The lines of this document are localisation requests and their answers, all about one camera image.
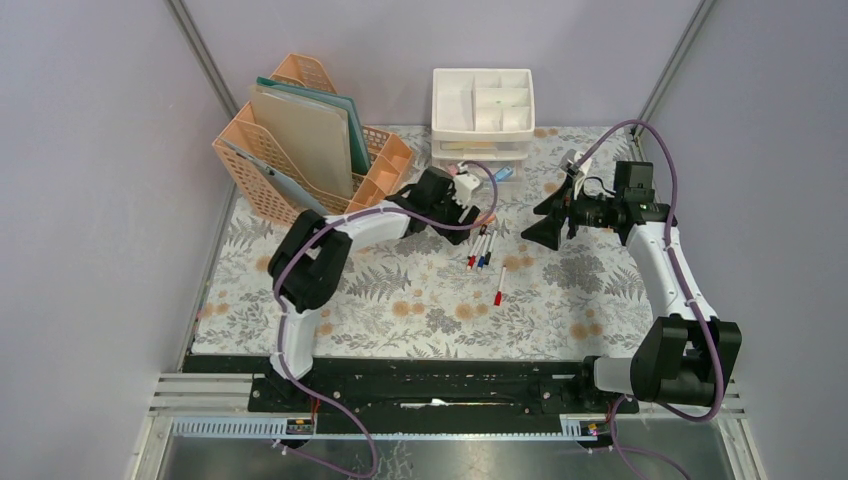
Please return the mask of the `teal file folder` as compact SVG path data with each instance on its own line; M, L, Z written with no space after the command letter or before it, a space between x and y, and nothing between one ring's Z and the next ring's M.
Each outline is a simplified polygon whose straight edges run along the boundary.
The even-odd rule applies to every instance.
M366 175L368 173L371 167L371 157L356 104L352 98L314 88L282 83L261 76L256 78L256 84L315 100L345 111L348 117L347 126L349 130L352 171L359 175Z

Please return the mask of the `white plastic drawer unit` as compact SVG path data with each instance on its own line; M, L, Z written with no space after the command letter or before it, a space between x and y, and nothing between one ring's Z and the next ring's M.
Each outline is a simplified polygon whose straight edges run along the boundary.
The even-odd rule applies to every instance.
M445 168L472 160L493 173L511 166L499 183L517 193L525 183L536 127L532 72L522 68L436 68L432 77L431 159Z

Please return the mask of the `light blue clipboard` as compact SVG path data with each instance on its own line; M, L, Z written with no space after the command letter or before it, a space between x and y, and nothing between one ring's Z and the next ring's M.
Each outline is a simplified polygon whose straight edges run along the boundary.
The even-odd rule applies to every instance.
M291 177L229 140L218 137L217 142L225 147L225 166L241 193L262 218L288 225L305 209L321 215L330 214L316 197Z

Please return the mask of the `beige file folder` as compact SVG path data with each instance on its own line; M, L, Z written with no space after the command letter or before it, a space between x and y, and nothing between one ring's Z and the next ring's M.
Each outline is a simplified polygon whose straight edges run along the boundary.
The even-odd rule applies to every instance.
M270 87L249 87L256 123L268 130L311 186L353 196L348 114L335 106Z

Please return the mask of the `black cap whiteboard marker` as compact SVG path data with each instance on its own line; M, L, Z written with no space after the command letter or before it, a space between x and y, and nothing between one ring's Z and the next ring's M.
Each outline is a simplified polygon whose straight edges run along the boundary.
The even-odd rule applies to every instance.
M477 252L480 248L480 245L485 240L486 231L487 231L487 226L482 225L480 227L479 231L477 232L477 235L474 238L474 242L472 243L471 249L470 249L469 254L468 254L469 260L472 260L476 257Z

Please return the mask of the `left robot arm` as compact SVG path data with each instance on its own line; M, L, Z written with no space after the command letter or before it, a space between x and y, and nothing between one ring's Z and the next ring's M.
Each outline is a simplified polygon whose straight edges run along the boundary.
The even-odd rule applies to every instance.
M296 411L309 401L311 387L304 377L313 368L317 315L335 295L350 254L426 227L453 245L462 243L495 211L474 205L478 183L468 172L450 175L429 167L416 182L371 207L330 216L305 210L296 218L268 266L282 310L270 356L279 375L271 395L282 408Z

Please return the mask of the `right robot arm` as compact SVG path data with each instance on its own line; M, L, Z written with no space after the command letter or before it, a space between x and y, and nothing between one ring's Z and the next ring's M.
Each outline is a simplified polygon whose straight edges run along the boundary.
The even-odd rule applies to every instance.
M534 207L540 219L521 236L558 250L582 227L613 230L635 261L655 320L632 357L587 359L586 377L573 386L575 402L597 412L615 393L665 405L715 405L730 380L741 331L720 320L699 291L671 207L655 199L652 164L617 163L610 196L584 192L585 179L583 169L569 168Z

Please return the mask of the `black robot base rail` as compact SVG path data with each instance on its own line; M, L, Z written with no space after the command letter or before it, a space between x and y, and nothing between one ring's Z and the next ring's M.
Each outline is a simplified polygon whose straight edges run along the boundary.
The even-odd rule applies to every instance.
M603 420L616 396L592 386L578 361L319 357L299 390L260 356L188 355L190 374L248 374L251 413L292 414L303 430L372 435L558 434L563 416Z

